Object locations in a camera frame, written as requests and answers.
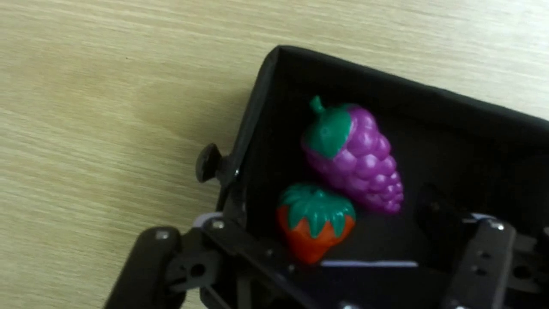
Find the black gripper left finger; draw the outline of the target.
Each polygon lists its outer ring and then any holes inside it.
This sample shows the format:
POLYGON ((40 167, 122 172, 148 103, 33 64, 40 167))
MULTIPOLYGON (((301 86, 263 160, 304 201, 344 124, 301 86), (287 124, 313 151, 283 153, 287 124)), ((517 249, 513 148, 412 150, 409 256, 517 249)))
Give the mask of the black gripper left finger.
POLYGON ((244 224, 244 213, 237 201, 237 182, 241 170, 234 167, 232 157, 223 157, 215 143, 206 145, 196 162, 196 179, 205 184, 217 181, 220 184, 220 194, 217 210, 239 225, 244 224))

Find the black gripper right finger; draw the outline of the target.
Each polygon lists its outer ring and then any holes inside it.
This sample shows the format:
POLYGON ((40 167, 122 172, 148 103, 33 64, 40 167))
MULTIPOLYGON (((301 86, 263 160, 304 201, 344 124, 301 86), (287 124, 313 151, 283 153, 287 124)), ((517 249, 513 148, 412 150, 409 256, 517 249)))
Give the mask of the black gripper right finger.
POLYGON ((506 265, 515 229, 484 213, 469 213, 443 198, 419 205, 419 227, 433 246, 433 265, 441 270, 491 270, 506 265))

